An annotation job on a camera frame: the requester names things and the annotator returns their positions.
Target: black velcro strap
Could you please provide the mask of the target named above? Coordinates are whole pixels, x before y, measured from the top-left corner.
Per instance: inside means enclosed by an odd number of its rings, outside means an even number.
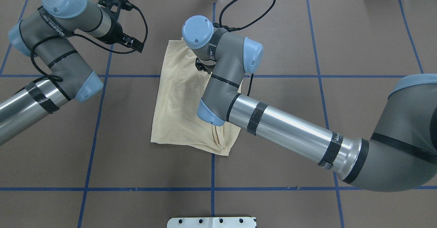
[[[351,172],[343,180],[343,182],[350,184],[356,179],[356,177],[358,177],[358,175],[361,172],[361,169],[363,168],[364,163],[367,159],[368,152],[369,152],[369,141],[367,141],[365,139],[361,139],[361,148],[360,148],[360,152],[358,154],[358,158],[356,159],[356,162],[355,162],[354,167],[352,168]]]
[[[58,57],[58,58],[56,58],[55,60],[53,60],[51,63],[49,63],[47,66],[49,67],[49,68],[52,68],[53,67],[53,65],[55,65],[57,62],[59,62],[60,60],[62,60],[62,59],[64,59],[65,57],[68,57],[68,56],[70,56],[71,54],[75,54],[75,53],[77,53],[77,51],[74,49],[74,50],[72,50],[72,51],[69,51],[69,52],[67,52],[67,53],[65,53],[64,55],[61,55],[60,57]]]
[[[59,107],[51,99],[48,99],[34,82],[27,84],[25,89],[47,113],[53,114],[59,110]]]
[[[232,99],[231,105],[229,105],[228,113],[226,114],[226,121],[227,122],[229,122],[229,115],[231,114],[232,107],[234,107],[234,103],[240,95],[241,95],[241,93],[237,93],[237,95],[234,96],[234,99]]]
[[[238,85],[238,84],[236,84],[236,83],[234,83],[234,82],[232,82],[232,81],[230,81],[230,80],[227,80],[227,79],[225,79],[225,78],[222,78],[222,77],[220,77],[220,76],[217,76],[217,75],[215,75],[215,74],[211,74],[211,77],[214,78],[214,79],[220,80],[221,82],[225,82],[226,84],[232,85],[232,86],[234,86],[234,87],[236,87],[236,88],[239,88],[239,87],[240,87],[240,85]]]
[[[325,169],[331,169],[334,165],[334,160],[337,158],[338,152],[340,151],[342,143],[343,135],[332,132],[331,142],[329,143],[325,155],[323,155],[323,158],[320,160],[318,165]]]
[[[61,24],[56,21],[55,17],[53,15],[50,15],[50,13],[47,12],[47,10],[44,9],[44,7],[38,8],[39,16],[44,20],[44,22],[51,27],[59,36],[61,37],[71,37],[72,32],[67,31]]]
[[[219,44],[219,41],[225,32],[228,31],[224,28],[217,29],[214,34],[212,34],[211,40],[208,43],[209,58],[213,61],[217,61],[215,59],[215,50],[217,49],[217,45]]]
[[[408,144],[406,142],[402,142],[400,140],[379,133],[373,133],[371,139],[381,142],[383,144],[387,144],[388,146],[391,146],[410,155],[414,155],[417,158],[420,158],[424,161],[437,165],[437,155],[434,155],[433,153],[425,151],[414,145]]]
[[[264,110],[269,106],[264,102],[258,102],[256,108],[253,110],[249,123],[247,124],[247,132],[256,136],[256,129],[258,128],[259,121],[264,114]]]
[[[431,123],[429,124],[429,133],[431,134],[431,142],[434,148],[437,150],[437,108],[434,110],[431,117]]]

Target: black cable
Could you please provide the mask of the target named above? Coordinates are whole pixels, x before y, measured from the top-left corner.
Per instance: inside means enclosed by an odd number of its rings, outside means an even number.
[[[222,10],[222,12],[220,12],[220,16],[218,17],[218,24],[220,25],[220,27],[224,27],[225,29],[227,29],[228,31],[230,31],[230,32],[232,32],[232,31],[239,31],[239,30],[243,30],[243,29],[245,29],[246,27],[248,27],[248,26],[251,26],[253,23],[256,23],[257,21],[259,21],[262,17],[264,17],[272,8],[273,8],[273,6],[275,5],[275,3],[276,3],[276,0],[273,0],[273,2],[272,2],[272,4],[270,5],[270,7],[264,12],[264,14],[262,14],[260,17],[258,17],[256,20],[254,20],[253,22],[251,22],[251,23],[249,23],[249,24],[247,24],[246,26],[244,26],[244,27],[239,27],[239,28],[229,28],[228,26],[223,26],[223,24],[222,24],[222,17],[223,17],[223,13],[225,13],[225,11],[226,11],[226,9],[228,9],[232,4],[234,4],[235,2],[237,2],[237,1],[239,1],[239,0],[233,0],[233,1],[231,1],[230,3],[228,3],[228,5],[226,5],[224,8],[223,8],[223,10]]]
[[[250,95],[250,90],[252,89],[252,81],[253,81],[253,74],[250,76],[250,83],[249,83],[249,89],[247,90],[247,96]]]
[[[59,35],[55,35],[55,36],[50,36],[47,37],[41,41],[39,41],[38,43],[34,44],[34,46],[32,47],[32,49],[30,50],[30,61],[32,62],[33,66],[36,68],[36,70],[38,70],[38,72],[40,72],[44,78],[52,80],[52,81],[56,81],[56,82],[62,82],[64,81],[64,79],[62,79],[61,77],[57,76],[57,75],[52,75],[52,74],[47,74],[46,72],[42,71],[42,69],[40,69],[38,67],[38,64],[35,62],[35,49],[42,43],[44,43],[45,41],[48,40],[52,40],[52,39],[56,39],[59,38]]]
[[[148,32],[149,32],[149,29],[148,29],[148,27],[147,27],[147,22],[145,21],[145,17],[144,17],[144,15],[143,15],[143,13],[141,12],[141,10],[140,10],[136,5],[133,4],[133,5],[132,5],[132,8],[136,9],[136,10],[140,13],[140,15],[141,15],[141,17],[142,17],[142,20],[144,21],[144,26],[145,26],[145,35],[144,35],[144,40],[143,40],[143,42],[142,42],[142,44],[144,45],[145,41],[147,40],[147,34],[148,34]],[[127,52],[113,51],[113,50],[111,50],[111,49],[108,49],[108,48],[106,48],[106,47],[104,47],[104,46],[102,46],[102,45],[100,45],[100,44],[98,44],[98,43],[92,41],[90,38],[85,37],[85,36],[83,36],[83,35],[81,35],[81,34],[76,34],[76,33],[73,32],[72,35],[73,35],[73,36],[77,36],[77,37],[84,38],[84,39],[90,41],[91,43],[97,45],[98,47],[100,47],[100,48],[102,48],[102,49],[104,49],[104,50],[106,50],[106,51],[109,51],[109,52],[112,52],[112,53],[116,53],[116,54],[129,54],[129,53],[132,53],[132,52],[134,52],[134,51],[136,51],[137,49],[140,48],[140,46],[138,46],[137,48],[133,49],[132,51],[127,51]],[[34,58],[35,49],[36,49],[39,45],[41,45],[41,44],[44,43],[45,41],[52,40],[52,39],[55,39],[55,38],[59,38],[59,36],[58,36],[58,35],[54,35],[54,36],[50,36],[50,37],[48,37],[48,38],[45,38],[45,39],[39,41],[38,43],[36,43],[36,44],[32,47],[32,49],[30,50],[30,60],[31,60],[33,66],[36,68],[36,70],[37,70],[38,72],[40,72],[40,73],[43,75],[42,77],[39,77],[39,78],[37,78],[36,80],[34,80],[34,81],[33,81],[34,83],[35,83],[35,82],[38,82],[38,81],[41,81],[41,80],[45,80],[45,79],[49,79],[49,80],[54,81],[54,82],[62,82],[62,81],[64,80],[62,77],[59,77],[59,76],[57,76],[57,75],[47,74],[46,72],[44,72],[42,69],[40,69],[40,68],[38,67],[37,63],[35,62],[35,58]],[[19,92],[22,91],[23,89],[24,89],[24,88],[18,90],[15,94],[19,93]]]
[[[144,21],[144,26],[145,26],[145,35],[144,35],[144,40],[142,41],[142,44],[144,45],[145,41],[147,40],[147,35],[148,35],[148,33],[149,33],[149,29],[148,29],[148,27],[147,27],[147,22],[145,21],[145,17],[144,17],[144,15],[142,14],[141,10],[140,10],[136,5],[132,4],[132,8],[136,9],[136,10],[140,13],[140,15],[141,15],[141,17],[142,17],[142,20]],[[104,49],[105,51],[109,51],[109,52],[112,52],[112,53],[115,53],[115,54],[129,54],[129,53],[132,53],[132,52],[137,51],[137,49],[139,49],[139,48],[141,47],[141,46],[138,46],[137,48],[135,48],[135,49],[133,49],[133,50],[131,50],[131,51],[126,51],[126,52],[113,51],[113,50],[111,50],[111,49],[108,49],[108,48],[106,48],[106,47],[104,47],[104,46],[102,46],[102,45],[100,45],[100,44],[94,42],[94,41],[91,40],[90,38],[88,38],[88,37],[86,37],[86,36],[83,36],[83,35],[81,35],[81,34],[73,33],[73,36],[77,36],[77,37],[81,37],[81,38],[83,38],[83,39],[86,39],[86,40],[90,41],[91,43],[97,45],[98,47]]]

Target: cloth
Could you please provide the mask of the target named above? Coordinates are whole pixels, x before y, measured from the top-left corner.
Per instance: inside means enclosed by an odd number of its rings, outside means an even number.
[[[197,70],[195,60],[195,54],[184,40],[168,42],[150,141],[190,145],[228,156],[240,128],[229,122],[216,127],[197,117],[197,108],[210,76]]]

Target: gray robot arm segment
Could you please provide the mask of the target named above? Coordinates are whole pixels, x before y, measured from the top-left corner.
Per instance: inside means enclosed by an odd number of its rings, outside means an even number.
[[[437,147],[432,140],[436,131],[432,125],[437,127],[437,74],[425,79],[420,74],[418,80],[398,87],[373,137],[369,141],[351,139],[237,93],[244,73],[253,73],[259,65],[262,51],[229,32],[221,33],[217,40],[220,30],[211,28],[205,17],[194,16],[182,30],[199,59],[215,57],[210,59],[216,61],[198,109],[202,120],[216,126],[228,121],[333,170],[344,182],[363,189],[412,189],[437,173]]]
[[[16,49],[27,56],[37,54],[52,73],[39,70],[45,77],[30,82],[0,104],[0,145],[71,99],[83,102],[103,88],[103,82],[67,40],[74,30],[88,32],[104,43],[120,43],[142,51],[143,43],[124,34],[117,22],[122,8],[138,8],[127,0],[101,1],[108,9],[90,0],[42,0],[43,7],[9,32]],[[117,12],[108,14],[114,4]]]

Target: metal bracket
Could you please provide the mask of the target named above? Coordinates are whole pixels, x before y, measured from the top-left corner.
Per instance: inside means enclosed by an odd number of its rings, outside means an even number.
[[[255,217],[171,218],[167,228],[256,228]]]

